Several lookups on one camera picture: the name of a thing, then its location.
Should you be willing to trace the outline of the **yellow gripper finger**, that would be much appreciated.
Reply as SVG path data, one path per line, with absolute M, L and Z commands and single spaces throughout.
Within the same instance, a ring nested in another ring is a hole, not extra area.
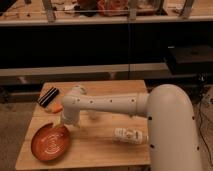
M 53 128 L 58 128 L 60 126 L 62 126 L 62 123 L 54 123 Z

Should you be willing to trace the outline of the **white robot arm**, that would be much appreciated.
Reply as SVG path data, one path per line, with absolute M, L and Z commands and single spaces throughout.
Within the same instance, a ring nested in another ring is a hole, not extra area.
M 91 96 L 81 86 L 62 98 L 62 124 L 76 125 L 82 110 L 140 116 L 147 119 L 152 171 L 203 171 L 196 120 L 186 92 L 173 84 L 149 93 Z

